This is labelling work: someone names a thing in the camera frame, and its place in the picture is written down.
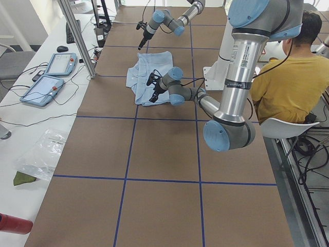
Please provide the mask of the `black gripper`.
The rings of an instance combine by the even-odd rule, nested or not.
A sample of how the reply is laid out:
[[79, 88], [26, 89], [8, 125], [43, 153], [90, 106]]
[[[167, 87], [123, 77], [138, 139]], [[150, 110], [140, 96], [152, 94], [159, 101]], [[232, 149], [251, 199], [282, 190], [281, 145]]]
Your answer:
[[143, 32], [143, 39], [141, 40], [140, 44], [138, 45], [138, 50], [141, 50], [145, 44], [147, 43], [147, 40], [150, 40], [153, 35], [155, 34], [156, 30], [153, 29], [151, 26], [146, 25], [146, 27], [144, 28], [144, 32]]
[[162, 78], [155, 79], [154, 81], [154, 93], [150, 98], [149, 102], [155, 103], [158, 100], [160, 94], [163, 94], [168, 90], [168, 87], [163, 83]]

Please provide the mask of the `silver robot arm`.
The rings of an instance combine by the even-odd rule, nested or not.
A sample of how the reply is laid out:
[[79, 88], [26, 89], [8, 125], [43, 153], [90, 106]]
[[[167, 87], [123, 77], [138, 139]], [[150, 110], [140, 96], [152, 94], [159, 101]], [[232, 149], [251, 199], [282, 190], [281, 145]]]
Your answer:
[[243, 110], [257, 61], [266, 42], [282, 41], [299, 35], [302, 26], [302, 1], [233, 1], [228, 11], [234, 44], [228, 63], [221, 101], [205, 90], [181, 84], [183, 72], [173, 67], [163, 75], [151, 73], [147, 85], [154, 88], [150, 101], [169, 93], [172, 105], [194, 101], [211, 120], [203, 130], [208, 147], [221, 152], [248, 146], [255, 137], [253, 124]]
[[161, 24], [168, 27], [176, 36], [182, 35], [190, 21], [197, 15], [201, 14], [205, 8], [205, 1], [195, 0], [188, 1], [191, 6], [177, 19], [173, 18], [170, 11], [167, 9], [154, 10], [150, 21], [139, 21], [136, 29], [143, 29], [143, 38], [138, 46], [138, 50], [141, 50], [148, 40], [150, 40], [157, 29], [161, 27]]

